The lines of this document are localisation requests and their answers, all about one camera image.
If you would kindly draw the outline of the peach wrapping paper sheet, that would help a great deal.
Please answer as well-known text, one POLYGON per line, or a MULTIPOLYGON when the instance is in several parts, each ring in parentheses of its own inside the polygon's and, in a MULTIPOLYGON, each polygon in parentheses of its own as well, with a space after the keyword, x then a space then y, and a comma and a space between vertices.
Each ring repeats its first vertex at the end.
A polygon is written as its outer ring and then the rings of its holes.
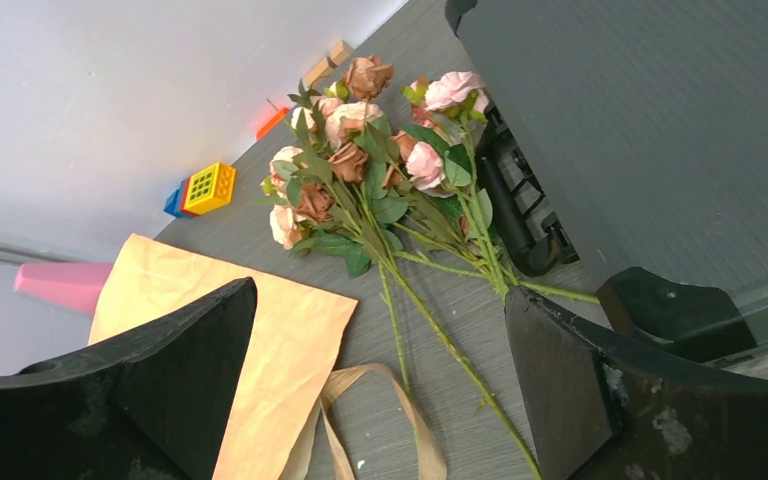
POLYGON ((357 302, 133 234, 101 290, 90 343, 250 277, 258 302, 216 479, 277 479, 335 365, 357 302))

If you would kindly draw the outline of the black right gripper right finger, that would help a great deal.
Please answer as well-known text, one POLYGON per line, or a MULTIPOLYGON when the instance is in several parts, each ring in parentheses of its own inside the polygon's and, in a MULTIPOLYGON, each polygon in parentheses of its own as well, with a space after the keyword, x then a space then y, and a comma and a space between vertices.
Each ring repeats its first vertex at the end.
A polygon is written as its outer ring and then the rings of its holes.
POLYGON ((768 380, 711 368, 523 287, 504 307, 545 479, 768 479, 768 380))

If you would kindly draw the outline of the pink and brown rose stem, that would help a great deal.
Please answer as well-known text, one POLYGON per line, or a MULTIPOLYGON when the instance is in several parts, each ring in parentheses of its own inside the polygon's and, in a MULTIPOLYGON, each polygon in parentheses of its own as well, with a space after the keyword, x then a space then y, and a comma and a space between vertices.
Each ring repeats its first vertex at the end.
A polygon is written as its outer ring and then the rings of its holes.
POLYGON ((261 183, 273 206, 275 241, 297 256, 339 258, 350 278, 378 269, 401 379, 409 388, 393 292, 403 280, 397 262, 403 244, 391 229, 407 213, 408 202, 385 183, 393 164, 383 137, 387 120, 369 101, 346 103, 315 91, 290 98, 295 105, 281 123, 293 142, 274 154, 261 183))

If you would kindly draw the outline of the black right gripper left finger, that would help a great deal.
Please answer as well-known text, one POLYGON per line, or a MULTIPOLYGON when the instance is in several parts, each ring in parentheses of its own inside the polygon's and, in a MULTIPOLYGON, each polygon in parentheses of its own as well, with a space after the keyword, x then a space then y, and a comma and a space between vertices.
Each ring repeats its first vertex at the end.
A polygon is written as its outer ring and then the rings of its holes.
POLYGON ((239 278, 83 349, 0 375, 0 479, 209 479, 252 335, 239 278))

